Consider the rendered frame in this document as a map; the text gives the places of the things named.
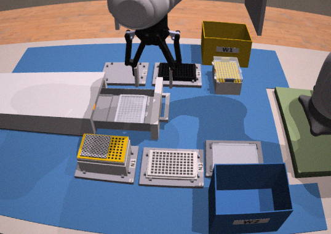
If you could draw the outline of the olive-brown open-top bin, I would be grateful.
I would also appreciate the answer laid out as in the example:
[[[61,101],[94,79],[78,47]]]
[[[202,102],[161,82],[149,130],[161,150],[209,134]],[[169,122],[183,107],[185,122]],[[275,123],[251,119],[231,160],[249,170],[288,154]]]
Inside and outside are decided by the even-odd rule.
[[[237,57],[239,66],[248,68],[252,38],[246,24],[202,21],[202,26],[202,65],[212,65],[214,56]]]

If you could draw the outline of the dark blue open-top bin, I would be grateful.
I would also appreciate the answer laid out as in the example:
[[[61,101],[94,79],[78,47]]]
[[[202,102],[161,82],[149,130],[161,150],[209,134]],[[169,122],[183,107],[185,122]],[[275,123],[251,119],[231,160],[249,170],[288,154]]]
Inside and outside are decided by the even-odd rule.
[[[214,164],[209,234],[276,232],[292,212],[285,163]]]

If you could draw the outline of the blue bench mat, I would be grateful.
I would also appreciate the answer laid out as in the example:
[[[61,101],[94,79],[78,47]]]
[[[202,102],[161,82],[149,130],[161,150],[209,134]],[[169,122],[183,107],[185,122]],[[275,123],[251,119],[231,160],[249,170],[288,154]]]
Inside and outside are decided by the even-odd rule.
[[[209,234],[205,140],[261,141],[264,163],[283,163],[266,89],[289,87],[275,50],[251,49],[240,95],[215,95],[201,45],[180,44],[182,63],[201,64],[202,88],[163,87],[168,123],[151,132],[97,129],[139,146],[134,184],[74,177],[82,136],[0,129],[0,215],[102,234]],[[102,72],[125,62],[126,43],[28,47],[12,73]],[[139,186],[143,147],[204,150],[204,188]],[[290,185],[293,212],[276,232],[327,230],[317,183]]]

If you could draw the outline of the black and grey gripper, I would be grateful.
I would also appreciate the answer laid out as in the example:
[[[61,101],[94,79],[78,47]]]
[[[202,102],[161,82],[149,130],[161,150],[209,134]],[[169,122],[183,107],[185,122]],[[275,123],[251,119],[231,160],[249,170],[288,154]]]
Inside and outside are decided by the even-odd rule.
[[[146,32],[147,31],[147,32]],[[157,31],[157,32],[155,32]],[[134,59],[131,59],[132,51],[132,40],[134,36],[139,38],[140,45],[137,49]],[[173,59],[172,54],[166,44],[165,39],[170,36],[173,40],[173,45],[175,49],[176,60]],[[132,73],[135,77],[135,87],[139,85],[139,71],[138,71],[138,61],[145,48],[145,46],[155,45],[159,46],[164,54],[167,63],[169,64],[169,89],[172,89],[173,77],[175,76],[175,67],[181,67],[181,51],[180,51],[180,31],[170,31],[168,28],[168,14],[164,16],[160,22],[157,24],[142,30],[127,30],[125,33],[126,39],[126,56],[125,65],[132,67]]]

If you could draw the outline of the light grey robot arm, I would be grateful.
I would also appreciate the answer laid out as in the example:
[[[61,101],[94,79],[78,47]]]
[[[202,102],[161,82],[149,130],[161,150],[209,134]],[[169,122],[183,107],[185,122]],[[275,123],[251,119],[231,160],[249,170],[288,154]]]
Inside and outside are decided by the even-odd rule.
[[[157,24],[182,0],[107,0],[108,10],[119,24],[142,30]],[[331,135],[331,52],[324,60],[312,96],[300,95],[310,133]]]

